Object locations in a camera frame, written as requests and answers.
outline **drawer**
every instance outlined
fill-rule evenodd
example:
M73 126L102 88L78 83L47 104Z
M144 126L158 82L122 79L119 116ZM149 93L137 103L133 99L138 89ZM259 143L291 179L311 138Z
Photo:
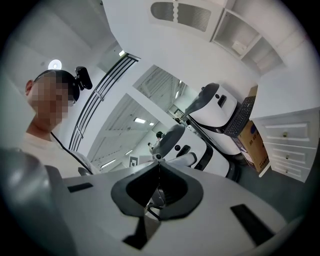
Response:
M293 179L301 182L305 182L310 173L310 169L303 168L296 165L291 165L285 162L277 161L276 159L269 158L271 163L271 169Z
M316 148L319 142L319 112L254 120L263 142Z
M288 164L311 168L317 153L316 148L275 143L264 143L269 158Z

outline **railing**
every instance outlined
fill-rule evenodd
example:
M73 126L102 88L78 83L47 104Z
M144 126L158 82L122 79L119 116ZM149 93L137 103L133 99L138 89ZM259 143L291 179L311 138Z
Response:
M96 111L97 107L104 98L112 86L120 79L120 77L136 62L139 58L125 54L103 77L100 83L91 93L90 97L86 101L74 127L69 150L77 151L81 140L84 138L84 133L90 122L91 117Z

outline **cardboard box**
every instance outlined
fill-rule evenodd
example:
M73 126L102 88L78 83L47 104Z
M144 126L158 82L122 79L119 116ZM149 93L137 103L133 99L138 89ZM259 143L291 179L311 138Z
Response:
M247 163L258 173L269 163L264 142L252 121L248 121L240 135L232 139L240 149Z

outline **white cabinet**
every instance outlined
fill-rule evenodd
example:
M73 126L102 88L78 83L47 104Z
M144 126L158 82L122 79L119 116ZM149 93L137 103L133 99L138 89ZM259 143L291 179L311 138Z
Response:
M311 111L254 122L265 143L316 148L319 139L319 112Z
M211 40L257 78L285 67L283 57L305 40L295 17L278 0L224 0Z
M253 122L263 140L272 170L305 182L319 142L319 110L253 119Z
M290 165L298 165L311 168L316 156L317 149L312 147L283 145L264 142L269 158Z
M270 158L270 163L273 171L294 178L301 182L305 182L310 173L310 169L303 168L297 165L290 165L288 163L277 161L273 158Z

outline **ceiling vent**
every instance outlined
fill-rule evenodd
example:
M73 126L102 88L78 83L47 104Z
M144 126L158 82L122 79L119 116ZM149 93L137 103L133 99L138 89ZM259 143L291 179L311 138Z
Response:
M151 5L151 13L158 20L174 21L174 4L172 2L155 2Z
M178 23L206 32L211 11L185 3L178 5Z

